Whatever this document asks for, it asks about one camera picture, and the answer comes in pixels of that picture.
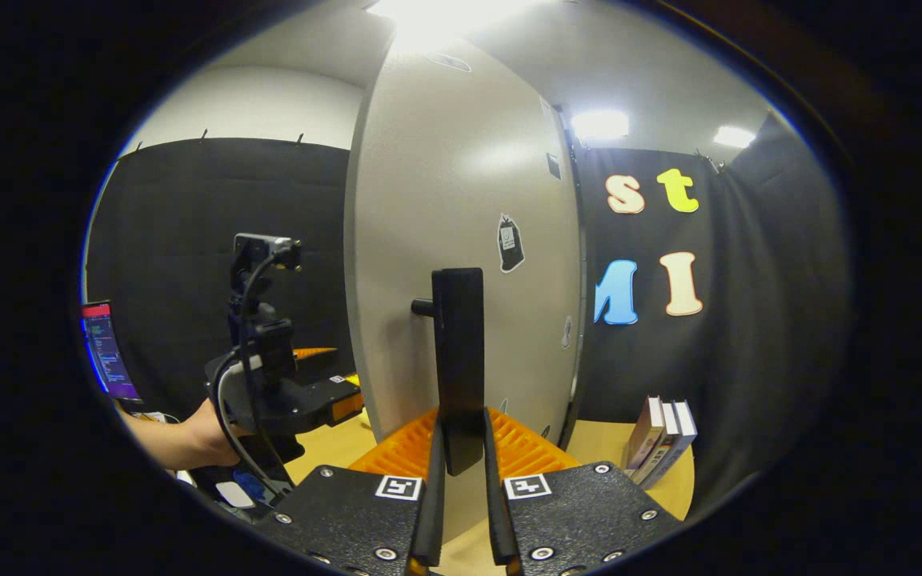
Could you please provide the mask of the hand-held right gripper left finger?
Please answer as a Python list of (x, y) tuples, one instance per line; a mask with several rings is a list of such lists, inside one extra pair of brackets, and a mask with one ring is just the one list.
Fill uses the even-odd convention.
[(437, 409), (348, 467), (318, 466), (257, 532), (337, 575), (426, 575), (443, 542), (445, 440)]

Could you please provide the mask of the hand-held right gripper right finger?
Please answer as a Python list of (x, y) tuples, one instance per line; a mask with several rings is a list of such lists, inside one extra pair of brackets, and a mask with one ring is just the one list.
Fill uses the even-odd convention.
[(492, 408), (483, 422), (491, 553), (508, 575), (617, 575), (682, 530), (615, 463), (574, 463)]

